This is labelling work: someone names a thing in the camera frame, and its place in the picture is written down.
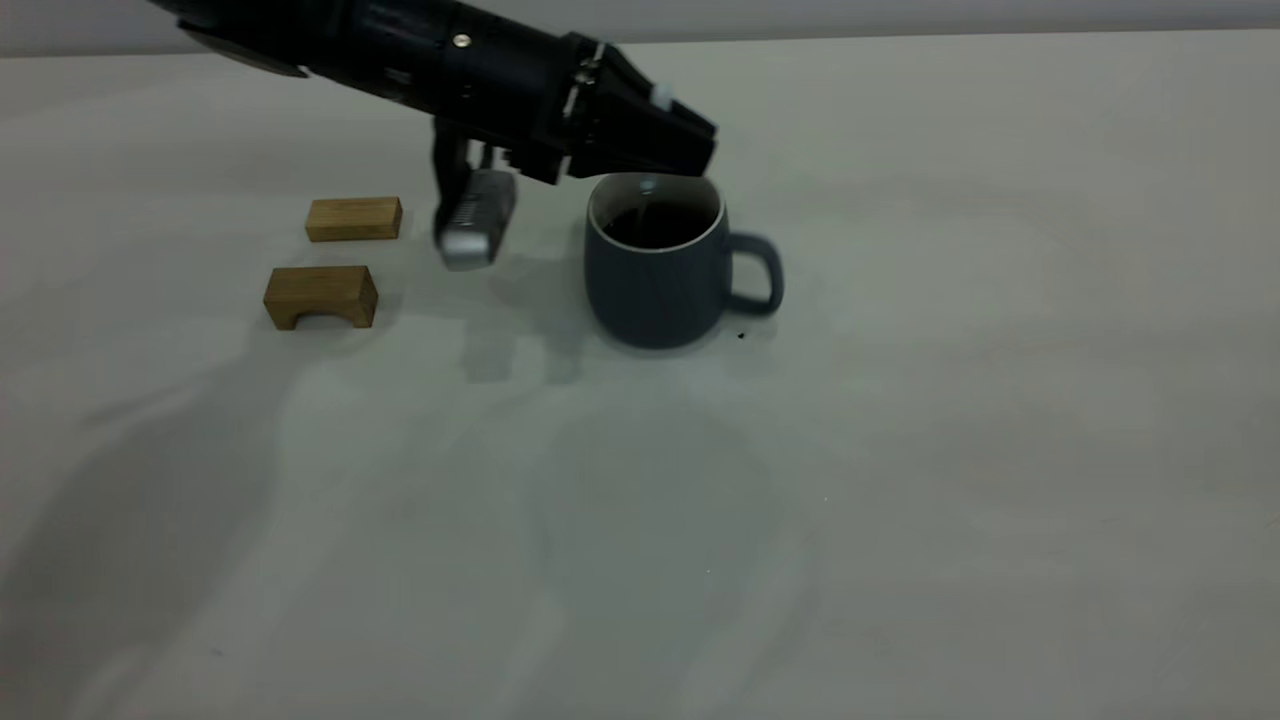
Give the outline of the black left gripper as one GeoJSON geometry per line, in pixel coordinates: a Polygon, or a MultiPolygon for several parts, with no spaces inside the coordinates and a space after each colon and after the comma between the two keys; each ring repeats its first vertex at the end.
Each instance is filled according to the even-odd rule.
{"type": "Polygon", "coordinates": [[[611,173],[703,176],[718,126],[649,79],[613,44],[543,35],[540,182],[611,173]]]}

